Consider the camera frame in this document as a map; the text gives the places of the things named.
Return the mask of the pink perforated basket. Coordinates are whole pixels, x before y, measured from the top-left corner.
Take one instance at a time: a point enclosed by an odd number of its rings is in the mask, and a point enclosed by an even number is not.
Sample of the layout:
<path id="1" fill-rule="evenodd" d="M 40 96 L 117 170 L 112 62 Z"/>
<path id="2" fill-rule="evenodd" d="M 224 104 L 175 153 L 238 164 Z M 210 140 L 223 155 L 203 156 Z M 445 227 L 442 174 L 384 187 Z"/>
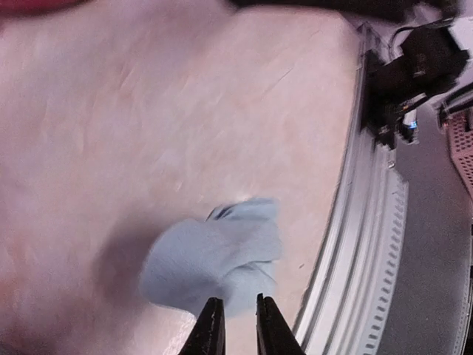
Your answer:
<path id="1" fill-rule="evenodd" d="M 449 117 L 447 135 L 452 162 L 472 197 L 472 108 Z"/>

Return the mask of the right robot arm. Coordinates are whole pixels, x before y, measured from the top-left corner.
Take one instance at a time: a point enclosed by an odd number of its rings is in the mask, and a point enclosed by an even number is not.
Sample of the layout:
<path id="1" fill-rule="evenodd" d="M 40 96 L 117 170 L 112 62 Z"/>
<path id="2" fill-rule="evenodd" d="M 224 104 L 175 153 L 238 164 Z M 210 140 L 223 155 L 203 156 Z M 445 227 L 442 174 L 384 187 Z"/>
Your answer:
<path id="1" fill-rule="evenodd" d="M 407 143 L 415 141 L 417 121 L 406 123 L 404 119 L 430 99 L 454 88 L 471 59 L 451 31 L 460 15 L 460 2 L 428 3 L 440 8 L 440 19 L 396 30 L 387 46 L 389 62 L 368 52 L 363 125 L 388 149 L 396 148 L 398 135 Z"/>

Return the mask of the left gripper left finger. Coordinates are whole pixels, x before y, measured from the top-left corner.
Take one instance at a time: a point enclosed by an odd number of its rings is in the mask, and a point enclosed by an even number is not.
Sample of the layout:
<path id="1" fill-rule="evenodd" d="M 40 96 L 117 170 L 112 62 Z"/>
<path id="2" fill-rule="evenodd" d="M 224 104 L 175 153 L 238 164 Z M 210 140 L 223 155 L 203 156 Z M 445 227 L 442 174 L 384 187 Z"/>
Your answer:
<path id="1" fill-rule="evenodd" d="M 225 313 L 219 298 L 208 299 L 184 344 L 184 355 L 193 354 L 225 354 Z"/>

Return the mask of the front aluminium rail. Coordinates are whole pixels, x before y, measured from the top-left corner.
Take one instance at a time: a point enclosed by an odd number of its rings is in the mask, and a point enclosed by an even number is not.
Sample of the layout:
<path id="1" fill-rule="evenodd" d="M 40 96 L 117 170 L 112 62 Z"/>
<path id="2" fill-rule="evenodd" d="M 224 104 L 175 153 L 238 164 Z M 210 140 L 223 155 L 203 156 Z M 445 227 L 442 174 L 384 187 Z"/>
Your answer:
<path id="1" fill-rule="evenodd" d="M 362 124 L 368 60 L 384 43 L 368 24 L 361 35 L 350 129 L 324 242 L 293 332 L 306 354 L 375 354 L 398 276 L 408 183 L 395 152 Z"/>

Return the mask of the red floral plate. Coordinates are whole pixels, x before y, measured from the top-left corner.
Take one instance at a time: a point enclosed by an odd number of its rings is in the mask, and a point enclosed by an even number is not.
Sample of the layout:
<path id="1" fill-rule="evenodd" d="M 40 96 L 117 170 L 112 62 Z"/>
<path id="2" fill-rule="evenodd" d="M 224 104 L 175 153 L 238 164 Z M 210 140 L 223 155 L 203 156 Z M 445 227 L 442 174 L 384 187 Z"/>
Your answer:
<path id="1" fill-rule="evenodd" d="M 36 16 L 61 11 L 83 0 L 1 0 L 1 16 Z"/>

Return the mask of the small blue cleaning cloth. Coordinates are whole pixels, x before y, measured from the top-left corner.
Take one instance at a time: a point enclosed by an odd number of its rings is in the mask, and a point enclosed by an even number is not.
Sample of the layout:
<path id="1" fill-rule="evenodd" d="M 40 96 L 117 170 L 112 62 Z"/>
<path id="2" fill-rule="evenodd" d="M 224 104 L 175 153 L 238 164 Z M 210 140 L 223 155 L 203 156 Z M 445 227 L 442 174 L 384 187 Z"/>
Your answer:
<path id="1" fill-rule="evenodd" d="M 254 198 L 215 208 L 163 232 L 140 273 L 141 294 L 155 305 L 198 316 L 211 297 L 234 317 L 273 295 L 282 255 L 276 201 Z"/>

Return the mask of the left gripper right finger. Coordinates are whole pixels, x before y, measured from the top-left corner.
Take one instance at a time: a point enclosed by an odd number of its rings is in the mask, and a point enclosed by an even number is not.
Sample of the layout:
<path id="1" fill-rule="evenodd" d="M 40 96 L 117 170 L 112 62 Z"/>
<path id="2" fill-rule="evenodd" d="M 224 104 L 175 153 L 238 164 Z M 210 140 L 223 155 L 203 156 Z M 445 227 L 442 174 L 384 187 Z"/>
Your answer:
<path id="1" fill-rule="evenodd" d="M 263 294 L 256 300 L 256 334 L 258 354 L 304 355 L 274 299 Z"/>

